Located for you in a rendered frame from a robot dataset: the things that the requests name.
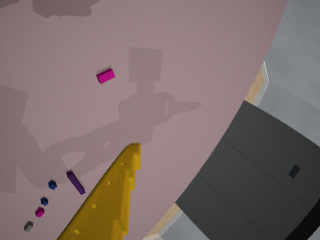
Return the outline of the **purple rod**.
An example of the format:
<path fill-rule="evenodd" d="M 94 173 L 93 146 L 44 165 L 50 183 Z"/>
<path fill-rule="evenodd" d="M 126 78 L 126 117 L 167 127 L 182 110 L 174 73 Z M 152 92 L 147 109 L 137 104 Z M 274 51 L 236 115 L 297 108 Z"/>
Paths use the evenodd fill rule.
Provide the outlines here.
<path fill-rule="evenodd" d="M 67 177 L 69 178 L 69 180 L 71 181 L 71 183 L 74 185 L 74 187 L 78 190 L 78 192 L 82 195 L 85 192 L 84 188 L 82 187 L 82 185 L 80 184 L 80 182 L 78 181 L 78 179 L 75 177 L 75 175 L 73 174 L 72 170 L 66 172 Z"/>

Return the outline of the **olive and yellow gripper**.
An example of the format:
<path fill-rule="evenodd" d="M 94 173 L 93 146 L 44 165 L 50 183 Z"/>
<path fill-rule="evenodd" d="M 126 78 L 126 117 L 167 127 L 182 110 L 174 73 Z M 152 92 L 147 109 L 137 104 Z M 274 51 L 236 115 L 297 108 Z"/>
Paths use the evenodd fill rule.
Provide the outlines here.
<path fill-rule="evenodd" d="M 130 192 L 140 170 L 141 144 L 114 160 L 57 240 L 123 240 L 128 235 Z"/>

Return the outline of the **small blue cube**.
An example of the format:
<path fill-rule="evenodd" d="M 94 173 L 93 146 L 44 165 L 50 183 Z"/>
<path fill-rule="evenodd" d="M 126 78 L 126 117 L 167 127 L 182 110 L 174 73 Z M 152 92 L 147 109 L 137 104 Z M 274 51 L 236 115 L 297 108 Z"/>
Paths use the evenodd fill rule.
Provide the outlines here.
<path fill-rule="evenodd" d="M 48 199 L 45 198 L 45 197 L 43 197 L 43 198 L 40 199 L 40 200 L 41 200 L 41 204 L 44 205 L 44 206 L 46 206 L 47 204 L 49 204 L 49 203 L 48 203 Z"/>
<path fill-rule="evenodd" d="M 48 185 L 49 185 L 49 188 L 51 188 L 51 189 L 53 189 L 53 190 L 57 187 L 56 182 L 53 181 L 53 180 L 51 180 L 51 181 L 48 183 Z"/>

